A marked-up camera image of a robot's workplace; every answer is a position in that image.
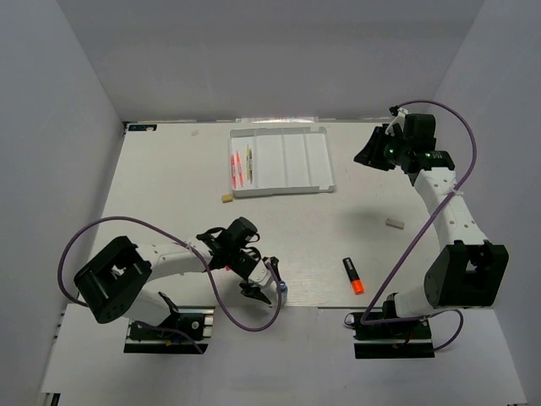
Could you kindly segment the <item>small blue-capped bottle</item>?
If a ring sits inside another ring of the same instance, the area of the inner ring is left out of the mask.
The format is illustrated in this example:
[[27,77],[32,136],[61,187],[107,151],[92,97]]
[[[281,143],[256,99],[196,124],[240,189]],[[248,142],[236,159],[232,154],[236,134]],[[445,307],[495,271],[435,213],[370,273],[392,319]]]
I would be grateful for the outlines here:
[[287,302],[288,287],[285,281],[280,281],[278,288],[281,295],[281,305],[284,305]]

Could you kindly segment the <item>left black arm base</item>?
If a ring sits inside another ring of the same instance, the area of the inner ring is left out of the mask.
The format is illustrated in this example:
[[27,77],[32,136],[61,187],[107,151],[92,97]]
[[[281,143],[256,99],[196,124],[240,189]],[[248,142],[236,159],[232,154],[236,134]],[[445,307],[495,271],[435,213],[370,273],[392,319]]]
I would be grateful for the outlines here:
[[180,310],[171,313],[158,327],[131,321],[123,352],[202,355],[210,343],[213,313],[213,310]]

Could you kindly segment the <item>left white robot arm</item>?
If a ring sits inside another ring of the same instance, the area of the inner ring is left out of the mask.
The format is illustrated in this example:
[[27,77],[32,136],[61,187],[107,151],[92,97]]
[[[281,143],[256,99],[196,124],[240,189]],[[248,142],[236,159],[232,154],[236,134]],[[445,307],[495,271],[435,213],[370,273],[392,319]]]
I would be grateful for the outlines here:
[[198,234],[195,245],[137,245],[126,236],[116,237],[76,273],[74,285],[98,323],[128,317],[150,325],[159,337],[170,337],[178,329],[180,312],[166,294],[147,289],[156,279],[227,269],[239,277],[242,296],[272,303],[264,292],[274,281],[269,261],[252,246],[259,237],[245,217],[228,228]]

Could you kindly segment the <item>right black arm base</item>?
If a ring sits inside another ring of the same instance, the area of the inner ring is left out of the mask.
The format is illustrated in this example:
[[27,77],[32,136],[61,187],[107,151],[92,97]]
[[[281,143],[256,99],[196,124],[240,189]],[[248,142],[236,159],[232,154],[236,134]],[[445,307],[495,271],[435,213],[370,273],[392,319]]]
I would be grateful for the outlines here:
[[349,313],[344,324],[354,330],[355,359],[431,359],[432,334],[427,321],[365,326],[363,312]]

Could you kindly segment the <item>yellow pen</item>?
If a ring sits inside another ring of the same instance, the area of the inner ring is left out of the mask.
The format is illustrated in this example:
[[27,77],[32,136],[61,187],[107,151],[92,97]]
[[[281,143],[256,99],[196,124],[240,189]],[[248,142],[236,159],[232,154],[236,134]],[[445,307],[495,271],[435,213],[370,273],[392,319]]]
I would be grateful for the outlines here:
[[253,182],[252,150],[250,145],[246,147],[246,172],[250,183]]

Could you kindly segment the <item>pink pen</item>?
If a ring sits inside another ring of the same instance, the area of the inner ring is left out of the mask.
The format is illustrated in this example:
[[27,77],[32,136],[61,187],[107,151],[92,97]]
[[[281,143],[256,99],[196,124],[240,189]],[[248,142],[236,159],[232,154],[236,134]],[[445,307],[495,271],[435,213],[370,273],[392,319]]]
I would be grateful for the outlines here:
[[237,187],[237,169],[236,169],[236,158],[233,154],[231,154],[230,163],[231,163],[232,189],[235,190]]

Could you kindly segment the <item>orange pen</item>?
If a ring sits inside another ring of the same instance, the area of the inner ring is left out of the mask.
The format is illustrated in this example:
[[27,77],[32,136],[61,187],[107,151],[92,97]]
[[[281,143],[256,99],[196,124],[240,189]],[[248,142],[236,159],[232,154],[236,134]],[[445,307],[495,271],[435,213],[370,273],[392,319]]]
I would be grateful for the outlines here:
[[243,170],[243,161],[239,154],[239,152],[236,152],[236,165],[237,165],[237,172],[238,172],[238,179],[240,187],[244,187],[244,170]]

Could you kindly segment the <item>orange highlighter black cap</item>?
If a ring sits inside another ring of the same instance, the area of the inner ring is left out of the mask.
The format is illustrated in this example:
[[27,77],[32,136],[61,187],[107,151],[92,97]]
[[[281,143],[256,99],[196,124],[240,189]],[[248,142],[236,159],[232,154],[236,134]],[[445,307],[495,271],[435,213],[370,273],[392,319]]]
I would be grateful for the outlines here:
[[350,257],[344,258],[342,260],[342,264],[344,265],[346,274],[348,276],[348,279],[351,283],[352,290],[356,295],[360,295],[364,293],[364,287],[361,282],[361,279],[358,275],[357,269],[355,265],[352,262],[352,259]]

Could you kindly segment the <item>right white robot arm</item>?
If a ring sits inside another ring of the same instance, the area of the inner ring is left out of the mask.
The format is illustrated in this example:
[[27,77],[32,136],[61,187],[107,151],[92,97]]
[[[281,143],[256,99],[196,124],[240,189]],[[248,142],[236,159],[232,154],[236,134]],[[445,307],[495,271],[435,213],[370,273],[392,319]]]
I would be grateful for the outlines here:
[[490,308],[509,261],[502,244],[492,244],[474,221],[459,190],[455,164],[436,150],[436,121],[431,114],[391,110],[393,120],[374,128],[354,161],[389,171],[400,168],[421,196],[440,253],[422,282],[384,302],[383,330],[392,337],[409,331],[413,321],[447,310]]

